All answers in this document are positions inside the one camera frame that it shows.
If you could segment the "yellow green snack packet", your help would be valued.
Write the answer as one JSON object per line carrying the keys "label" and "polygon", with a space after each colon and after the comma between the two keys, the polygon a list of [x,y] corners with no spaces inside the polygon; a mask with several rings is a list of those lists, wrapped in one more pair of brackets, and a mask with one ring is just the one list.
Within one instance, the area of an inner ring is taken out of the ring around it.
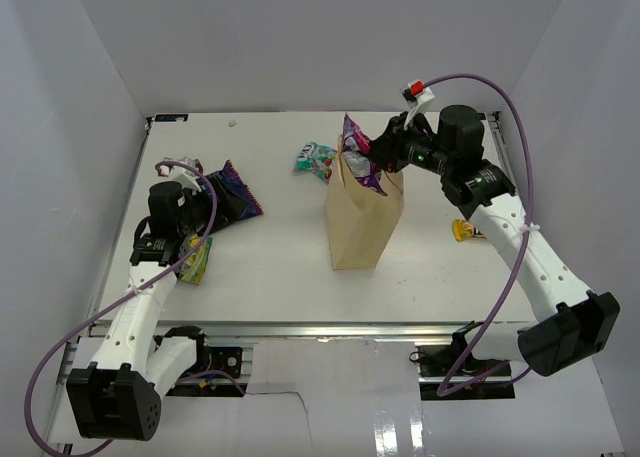
{"label": "yellow green snack packet", "polygon": [[[182,244],[179,251],[179,258],[184,257],[192,250],[201,237],[193,234],[188,237]],[[187,284],[199,286],[206,272],[209,254],[214,242],[212,236],[207,236],[205,242],[188,258],[178,270],[178,280]]]}

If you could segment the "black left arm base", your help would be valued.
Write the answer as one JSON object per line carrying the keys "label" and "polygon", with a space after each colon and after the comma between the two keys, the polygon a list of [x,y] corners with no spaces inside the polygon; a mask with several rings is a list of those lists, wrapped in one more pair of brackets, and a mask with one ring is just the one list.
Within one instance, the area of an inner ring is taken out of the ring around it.
{"label": "black left arm base", "polygon": [[220,370],[237,379],[241,376],[243,349],[231,346],[212,346],[204,330],[195,325],[172,327],[163,336],[155,337],[157,345],[167,338],[186,337],[196,342],[196,361],[180,377],[212,370]]}

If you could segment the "beige paper bag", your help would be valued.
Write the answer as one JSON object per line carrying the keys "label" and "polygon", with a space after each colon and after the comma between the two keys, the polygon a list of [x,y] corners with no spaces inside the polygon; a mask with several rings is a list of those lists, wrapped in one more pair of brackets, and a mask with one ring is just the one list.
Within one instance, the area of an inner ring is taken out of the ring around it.
{"label": "beige paper bag", "polygon": [[404,211],[404,175],[383,172],[379,194],[358,183],[339,145],[325,199],[332,268],[372,269]]}

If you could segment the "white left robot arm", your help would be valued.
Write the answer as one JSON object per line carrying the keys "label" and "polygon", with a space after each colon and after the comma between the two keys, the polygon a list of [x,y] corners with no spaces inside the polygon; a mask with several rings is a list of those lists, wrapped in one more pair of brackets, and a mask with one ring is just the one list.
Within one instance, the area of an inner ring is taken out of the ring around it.
{"label": "white left robot arm", "polygon": [[211,351],[194,338],[165,337],[151,347],[165,302],[190,252],[205,239],[216,207],[204,191],[175,181],[153,185],[149,216],[139,225],[130,256],[125,302],[84,368],[71,370],[66,391],[79,434],[88,439],[148,441],[156,433],[162,399],[178,378],[205,373]]}

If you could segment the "dark blue purple snack bag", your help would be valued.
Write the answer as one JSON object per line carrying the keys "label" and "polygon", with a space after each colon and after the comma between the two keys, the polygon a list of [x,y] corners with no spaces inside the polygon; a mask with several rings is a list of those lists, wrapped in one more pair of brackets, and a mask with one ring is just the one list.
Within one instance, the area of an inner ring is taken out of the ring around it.
{"label": "dark blue purple snack bag", "polygon": [[201,190],[210,198],[216,198],[216,216],[211,232],[215,233],[236,223],[264,214],[253,193],[240,177],[231,160],[227,160],[222,169],[206,175],[215,193],[198,178]]}

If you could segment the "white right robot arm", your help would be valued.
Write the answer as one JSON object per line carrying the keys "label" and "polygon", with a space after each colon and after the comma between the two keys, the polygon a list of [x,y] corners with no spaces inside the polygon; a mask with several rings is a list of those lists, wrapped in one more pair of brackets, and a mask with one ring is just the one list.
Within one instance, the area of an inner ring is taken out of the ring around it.
{"label": "white right robot arm", "polygon": [[483,137],[482,119],[465,105],[442,110],[436,128],[423,114],[404,112],[371,141],[369,156],[384,171],[413,165],[438,175],[447,200],[492,244],[534,313],[525,327],[487,319],[458,331],[453,367],[472,376],[488,360],[518,360],[550,376],[604,349],[620,304],[578,278],[527,222],[514,184],[485,159]]}

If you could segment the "yellow M&M's packet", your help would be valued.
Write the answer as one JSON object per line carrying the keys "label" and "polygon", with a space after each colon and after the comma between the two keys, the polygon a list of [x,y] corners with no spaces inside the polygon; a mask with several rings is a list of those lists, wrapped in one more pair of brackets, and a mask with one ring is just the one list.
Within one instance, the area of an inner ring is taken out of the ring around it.
{"label": "yellow M&M's packet", "polygon": [[485,239],[486,236],[471,222],[456,219],[452,223],[452,232],[457,242],[464,242],[470,239]]}

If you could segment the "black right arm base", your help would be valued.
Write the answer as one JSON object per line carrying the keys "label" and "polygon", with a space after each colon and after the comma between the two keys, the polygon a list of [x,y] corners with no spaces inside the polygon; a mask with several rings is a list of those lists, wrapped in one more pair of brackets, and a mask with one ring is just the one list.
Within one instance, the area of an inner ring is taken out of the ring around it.
{"label": "black right arm base", "polygon": [[[442,376],[445,378],[456,365],[457,359],[468,347],[468,343],[471,340],[470,332],[477,330],[480,326],[481,322],[471,322],[457,330],[452,334],[451,343],[437,351],[430,351],[426,346],[418,347],[409,354],[409,361],[419,366],[422,377]],[[492,371],[494,364],[499,369],[502,369],[501,361],[492,359],[478,360],[472,354],[469,354],[457,367],[453,376],[466,378],[464,382],[457,384],[463,391],[474,390],[476,387],[485,385],[486,378],[494,374]],[[446,384],[442,381],[437,388],[437,394],[453,394],[455,392],[454,387],[457,385],[451,382]]]}

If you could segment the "teal Fox's candy bag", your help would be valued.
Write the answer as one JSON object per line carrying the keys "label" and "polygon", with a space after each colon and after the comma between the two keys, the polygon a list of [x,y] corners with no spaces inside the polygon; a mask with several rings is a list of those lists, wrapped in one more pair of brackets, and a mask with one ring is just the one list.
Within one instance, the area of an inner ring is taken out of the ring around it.
{"label": "teal Fox's candy bag", "polygon": [[294,173],[310,172],[322,182],[328,183],[333,173],[337,151],[332,147],[308,142],[296,157]]}

